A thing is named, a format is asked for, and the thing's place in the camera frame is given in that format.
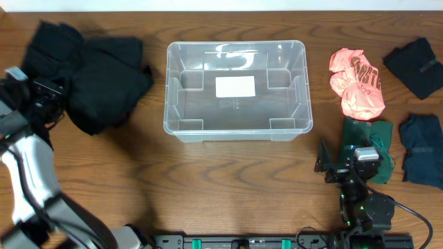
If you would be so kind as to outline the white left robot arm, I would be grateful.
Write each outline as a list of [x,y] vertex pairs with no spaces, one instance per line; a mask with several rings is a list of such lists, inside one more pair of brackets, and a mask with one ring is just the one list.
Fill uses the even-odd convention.
[[136,226],[110,230],[63,193],[54,170],[53,148],[43,117],[27,118],[27,81],[1,80],[1,161],[14,192],[14,227],[1,236],[3,248],[41,248],[53,232],[66,239],[60,248],[153,248]]

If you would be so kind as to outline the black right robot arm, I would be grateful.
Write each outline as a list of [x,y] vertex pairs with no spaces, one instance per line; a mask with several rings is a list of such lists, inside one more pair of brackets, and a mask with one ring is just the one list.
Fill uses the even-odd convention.
[[374,147],[361,147],[344,163],[330,160],[326,144],[319,145],[314,171],[341,191],[341,219],[349,229],[328,240],[329,248],[386,248],[383,233],[392,227],[395,205],[369,189],[367,181],[378,173],[382,156]]

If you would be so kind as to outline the black garment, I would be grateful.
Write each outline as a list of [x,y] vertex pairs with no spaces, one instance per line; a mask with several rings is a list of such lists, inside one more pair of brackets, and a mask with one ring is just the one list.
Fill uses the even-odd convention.
[[70,119],[89,135],[125,122],[154,83],[141,39],[85,39],[67,24],[41,22],[21,68],[33,82],[60,91]]

